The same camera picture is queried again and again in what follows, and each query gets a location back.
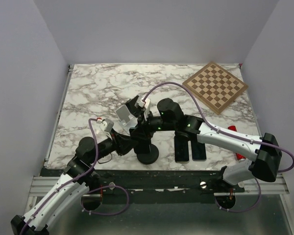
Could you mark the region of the black round-base phone stand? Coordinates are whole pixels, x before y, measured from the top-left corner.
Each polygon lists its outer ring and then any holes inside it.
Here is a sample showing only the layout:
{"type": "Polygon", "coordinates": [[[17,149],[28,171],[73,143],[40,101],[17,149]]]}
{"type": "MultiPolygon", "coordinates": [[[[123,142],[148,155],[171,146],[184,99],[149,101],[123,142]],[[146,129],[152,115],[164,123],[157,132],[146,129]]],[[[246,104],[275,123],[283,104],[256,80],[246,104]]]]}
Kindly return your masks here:
{"type": "Polygon", "coordinates": [[[154,144],[150,145],[149,153],[137,154],[138,161],[144,165],[153,164],[154,162],[156,162],[158,157],[159,157],[159,150],[154,144]]]}

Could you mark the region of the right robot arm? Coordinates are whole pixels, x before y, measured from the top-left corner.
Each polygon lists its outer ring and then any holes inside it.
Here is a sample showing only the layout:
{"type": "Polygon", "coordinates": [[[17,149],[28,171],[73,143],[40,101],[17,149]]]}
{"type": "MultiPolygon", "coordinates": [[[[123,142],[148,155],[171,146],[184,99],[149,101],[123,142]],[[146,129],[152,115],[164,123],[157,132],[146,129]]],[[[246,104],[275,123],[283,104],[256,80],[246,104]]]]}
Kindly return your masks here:
{"type": "Polygon", "coordinates": [[[184,114],[180,105],[170,98],[158,102],[158,116],[148,109],[147,102],[138,101],[137,96],[125,105],[138,119],[136,126],[130,128],[132,138],[149,141],[157,131],[174,131],[174,149],[183,157],[188,156],[188,141],[193,147],[199,146],[201,151],[205,151],[205,145],[210,144],[243,155],[246,158],[244,161],[221,168],[216,179],[218,190],[226,192],[239,182],[252,178],[275,182],[282,152],[274,135],[245,135],[221,128],[202,118],[184,114]]]}

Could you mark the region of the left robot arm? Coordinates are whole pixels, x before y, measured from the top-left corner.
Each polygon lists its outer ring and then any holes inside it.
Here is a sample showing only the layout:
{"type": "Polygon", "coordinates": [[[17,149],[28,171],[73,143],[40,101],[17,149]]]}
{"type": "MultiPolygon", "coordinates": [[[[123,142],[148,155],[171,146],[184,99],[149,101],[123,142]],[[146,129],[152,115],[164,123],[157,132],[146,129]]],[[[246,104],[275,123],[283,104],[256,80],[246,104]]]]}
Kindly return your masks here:
{"type": "Polygon", "coordinates": [[[95,173],[97,161],[114,151],[118,155],[125,155],[137,144],[136,140],[116,131],[112,131],[111,136],[101,142],[97,142],[95,136],[82,138],[74,157],[51,190],[34,208],[23,216],[14,216],[11,220],[13,234],[49,234],[49,227],[77,199],[109,188],[109,185],[101,183],[100,176],[95,173]]]}

